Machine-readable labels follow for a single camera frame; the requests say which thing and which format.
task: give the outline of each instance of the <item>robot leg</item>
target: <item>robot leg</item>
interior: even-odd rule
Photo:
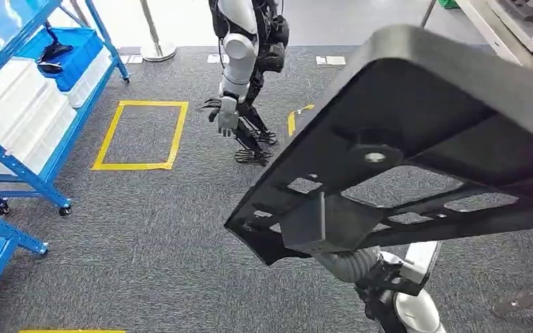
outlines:
[[[250,87],[246,99],[238,106],[238,114],[249,124],[252,128],[251,134],[257,142],[263,142],[268,145],[277,143],[276,134],[269,131],[256,108],[252,105],[254,100],[260,93],[264,84],[264,77],[262,71],[254,68],[253,75],[250,80]]]
[[[259,164],[263,167],[267,165],[267,159],[272,155],[263,151],[258,145],[251,131],[244,125],[244,122],[238,120],[238,128],[234,130],[236,141],[242,145],[243,149],[240,149],[234,154],[234,160],[238,163],[244,164]]]

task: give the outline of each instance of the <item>black robot frame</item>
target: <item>black robot frame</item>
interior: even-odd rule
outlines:
[[[341,195],[400,165],[464,184],[389,208]],[[297,178],[319,187],[296,191],[289,184]],[[474,212],[445,207],[493,192],[518,200]],[[390,219],[407,212],[431,220]],[[271,230],[277,223],[282,233]],[[373,230],[379,224],[386,228]],[[326,246],[355,250],[533,229],[533,71],[417,28],[378,31],[225,227],[269,265]]]

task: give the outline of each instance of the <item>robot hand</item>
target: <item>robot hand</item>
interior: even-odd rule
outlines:
[[[238,128],[238,111],[236,111],[238,103],[229,96],[221,99],[208,99],[199,109],[212,108],[209,115],[209,121],[212,123],[217,117],[217,132],[224,137],[232,135],[232,131]]]
[[[224,137],[232,135],[232,131],[238,128],[238,101],[229,96],[221,98],[221,108],[217,114],[217,132]]]

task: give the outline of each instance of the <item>blue plastic crate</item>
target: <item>blue plastic crate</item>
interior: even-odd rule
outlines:
[[[55,78],[58,89],[68,92],[76,81],[83,75],[89,64],[103,48],[103,42],[97,37],[95,30],[89,28],[52,28],[52,32],[63,45],[72,45],[73,50],[66,52],[49,62],[60,63],[62,72],[48,74],[42,72],[47,78]],[[52,37],[42,29],[27,42],[16,56],[38,59],[44,47],[52,44]]]

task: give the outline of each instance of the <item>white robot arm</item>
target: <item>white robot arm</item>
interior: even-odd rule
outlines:
[[[221,109],[217,124],[220,133],[230,136],[238,127],[237,105],[246,99],[259,40],[252,0],[219,0],[217,5],[228,20],[228,34],[222,44],[230,58],[219,84]]]

